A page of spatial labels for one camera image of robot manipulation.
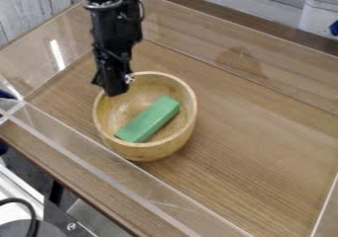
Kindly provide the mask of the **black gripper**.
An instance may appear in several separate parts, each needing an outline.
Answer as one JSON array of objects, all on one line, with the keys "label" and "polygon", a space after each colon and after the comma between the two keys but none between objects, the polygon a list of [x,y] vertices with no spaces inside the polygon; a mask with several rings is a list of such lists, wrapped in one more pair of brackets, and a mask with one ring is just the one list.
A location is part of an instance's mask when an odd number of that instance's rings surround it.
[{"label": "black gripper", "polygon": [[133,45],[143,39],[144,6],[140,0],[115,0],[104,3],[85,2],[92,20],[92,38],[96,72],[91,83],[104,86],[107,96],[124,94],[133,80],[129,60]]}]

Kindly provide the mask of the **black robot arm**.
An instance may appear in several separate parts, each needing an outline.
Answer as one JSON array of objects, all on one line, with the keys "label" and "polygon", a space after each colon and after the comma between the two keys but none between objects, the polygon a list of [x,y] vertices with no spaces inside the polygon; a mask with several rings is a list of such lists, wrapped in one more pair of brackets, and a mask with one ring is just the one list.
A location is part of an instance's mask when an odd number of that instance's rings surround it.
[{"label": "black robot arm", "polygon": [[124,94],[133,81],[132,48],[143,40],[144,6],[140,0],[84,1],[96,63],[91,83],[112,97]]}]

